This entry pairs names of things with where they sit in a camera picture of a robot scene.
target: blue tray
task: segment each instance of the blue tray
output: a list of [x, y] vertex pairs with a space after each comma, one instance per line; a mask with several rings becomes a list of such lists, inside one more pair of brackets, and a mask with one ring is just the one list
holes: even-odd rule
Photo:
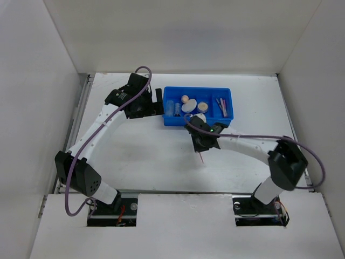
[[[205, 113], [207, 123], [212, 126], [216, 122], [221, 122], [226, 125], [229, 125], [233, 120], [233, 109], [232, 109], [232, 100], [231, 92], [228, 88], [206, 88], [206, 87], [176, 87], [176, 86], [167, 86], [164, 88], [163, 95], [163, 105], [165, 111], [165, 104], [168, 100], [174, 101], [174, 103], [180, 103], [181, 107], [183, 103], [181, 102], [181, 97], [187, 95], [189, 99], [196, 99], [199, 104], [201, 101], [208, 104], [209, 109]], [[227, 118], [223, 117], [222, 111], [220, 110], [217, 102], [217, 99], [225, 99], [226, 101], [226, 111]], [[196, 114], [197, 108], [191, 112], [191, 114]], [[164, 125], [165, 126], [184, 126], [185, 122], [183, 120], [184, 112], [181, 111], [181, 117], [173, 117], [163, 115]]]

